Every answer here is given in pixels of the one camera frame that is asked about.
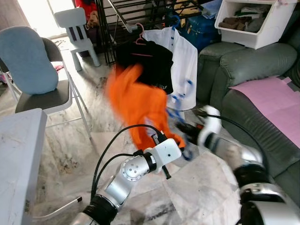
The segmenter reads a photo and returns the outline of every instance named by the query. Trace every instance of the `white plastic storage box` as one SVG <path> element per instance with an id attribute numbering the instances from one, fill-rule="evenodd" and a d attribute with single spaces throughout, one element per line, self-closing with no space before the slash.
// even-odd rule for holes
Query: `white plastic storage box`
<path id="1" fill-rule="evenodd" d="M 277 42 L 296 7 L 298 0 L 223 0 L 215 27 L 221 30 L 222 41 L 258 49 Z M 224 18 L 232 17 L 235 12 L 249 4 L 271 5 L 270 11 L 257 33 L 219 27 Z"/>

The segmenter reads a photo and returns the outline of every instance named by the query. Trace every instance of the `wall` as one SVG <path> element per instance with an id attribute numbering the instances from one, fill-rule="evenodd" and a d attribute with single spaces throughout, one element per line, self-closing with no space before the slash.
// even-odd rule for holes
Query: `wall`
<path id="1" fill-rule="evenodd" d="M 29 26 L 17 0 L 0 0 L 0 30 L 12 26 Z"/>

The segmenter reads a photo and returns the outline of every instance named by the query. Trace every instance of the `gray chair seat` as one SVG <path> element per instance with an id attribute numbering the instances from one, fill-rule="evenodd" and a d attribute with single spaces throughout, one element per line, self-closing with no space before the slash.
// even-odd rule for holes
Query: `gray chair seat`
<path id="1" fill-rule="evenodd" d="M 59 81 L 57 88 L 41 95 L 28 95 L 22 93 L 18 105 L 15 109 L 16 113 L 30 109 L 41 108 L 48 109 L 65 104 L 69 100 L 69 82 L 68 80 Z"/>

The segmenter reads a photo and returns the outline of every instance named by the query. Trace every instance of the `clothes hanger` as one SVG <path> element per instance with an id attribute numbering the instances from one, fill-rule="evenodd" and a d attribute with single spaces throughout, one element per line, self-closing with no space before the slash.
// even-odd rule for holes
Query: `clothes hanger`
<path id="1" fill-rule="evenodd" d="M 139 40 L 144 41 L 144 39 L 142 38 L 143 33 L 144 33 L 144 27 L 142 24 L 140 24 L 139 22 L 136 23 L 136 25 L 140 25 L 142 28 L 142 32 L 140 33 L 140 37 L 135 41 L 136 45 L 146 45 L 145 43 L 138 43 Z M 140 54 L 140 53 L 131 53 L 132 55 L 138 55 L 138 56 L 146 56 L 146 57 L 153 57 L 153 55 L 148 55 L 148 54 Z"/>

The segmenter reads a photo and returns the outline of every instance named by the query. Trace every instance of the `pink towel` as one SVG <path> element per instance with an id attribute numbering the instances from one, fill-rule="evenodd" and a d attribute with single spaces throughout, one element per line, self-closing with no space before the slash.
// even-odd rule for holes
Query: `pink towel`
<path id="1" fill-rule="evenodd" d="M 231 87 L 246 95 L 257 109 L 287 138 L 300 148 L 300 92 L 293 91 L 287 83 L 269 77 L 248 81 Z"/>

